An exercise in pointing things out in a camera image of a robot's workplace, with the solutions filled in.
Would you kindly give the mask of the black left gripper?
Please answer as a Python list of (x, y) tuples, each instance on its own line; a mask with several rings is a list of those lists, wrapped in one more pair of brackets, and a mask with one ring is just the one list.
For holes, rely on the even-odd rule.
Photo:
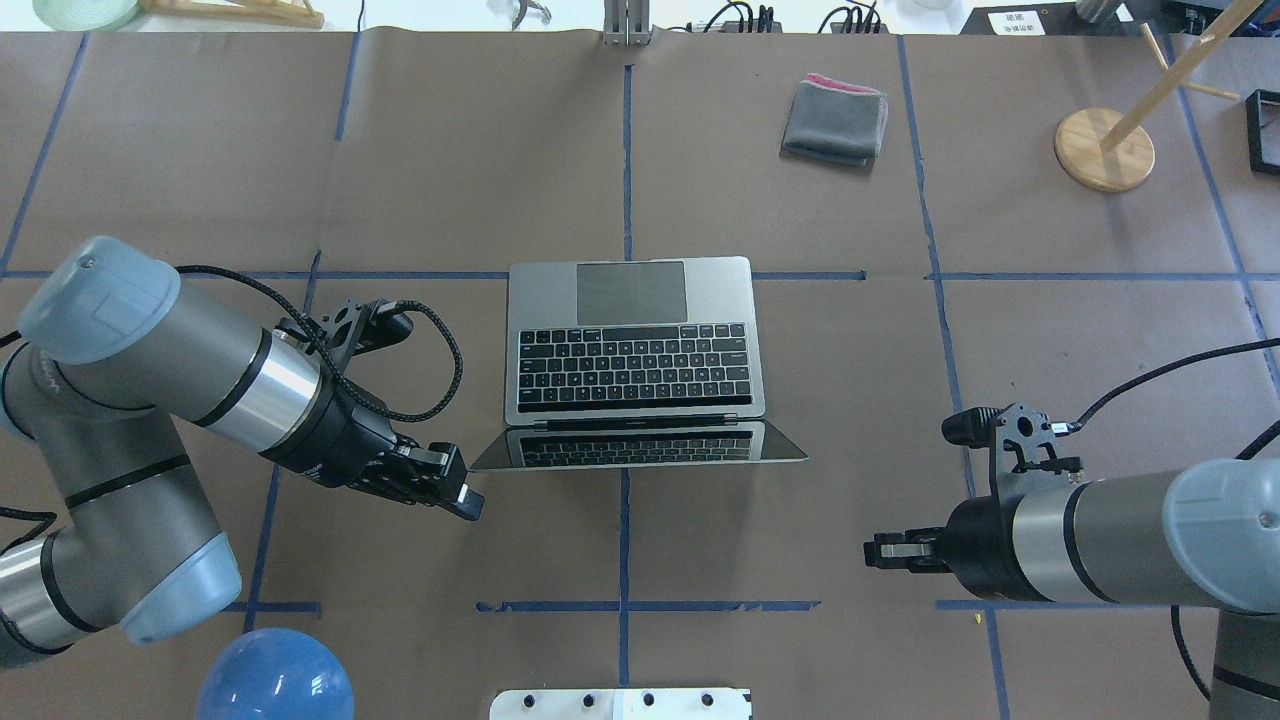
[[(468, 469), (460, 447), (425, 447), (335, 386), (321, 386), (302, 424), (268, 451), (276, 465), (326, 488), (346, 487), (396, 502), (421, 503), (477, 521), (486, 498), (462, 486)], [(415, 448), (415, 465), (402, 452)], [(424, 482), (458, 488), (435, 488)]]

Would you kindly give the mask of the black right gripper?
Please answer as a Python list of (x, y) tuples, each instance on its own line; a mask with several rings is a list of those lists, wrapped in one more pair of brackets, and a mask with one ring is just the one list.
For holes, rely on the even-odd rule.
[(943, 530), (874, 533), (863, 544), (868, 568), (942, 573), (984, 600), (1020, 600), (1021, 571), (1011, 530), (995, 497), (970, 498), (951, 512)]

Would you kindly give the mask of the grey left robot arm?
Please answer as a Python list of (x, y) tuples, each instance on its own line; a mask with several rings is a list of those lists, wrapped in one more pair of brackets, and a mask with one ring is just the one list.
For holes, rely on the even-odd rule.
[(20, 314), (3, 425), (32, 442), (69, 523), (3, 552), (3, 666), (38, 664), (119, 626), (136, 644), (188, 630), (241, 592), (227, 533), (175, 429), (182, 419), (328, 488), (476, 520), (460, 450), (346, 378), (397, 345), (417, 301), (288, 302), (268, 329), (120, 240), (87, 240)]

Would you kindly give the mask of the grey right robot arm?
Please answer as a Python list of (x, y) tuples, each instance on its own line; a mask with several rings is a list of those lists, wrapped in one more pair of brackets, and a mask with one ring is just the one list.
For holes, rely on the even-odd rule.
[(1275, 719), (1277, 483), (1274, 459), (1033, 489), (1006, 474), (945, 527), (873, 536), (864, 557), (952, 573), (986, 600), (1217, 609), (1211, 717)]

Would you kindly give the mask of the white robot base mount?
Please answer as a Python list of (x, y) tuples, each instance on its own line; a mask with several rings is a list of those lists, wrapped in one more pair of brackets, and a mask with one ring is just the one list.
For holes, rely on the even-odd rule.
[(490, 719), (753, 719), (750, 692), (727, 687), (518, 689)]

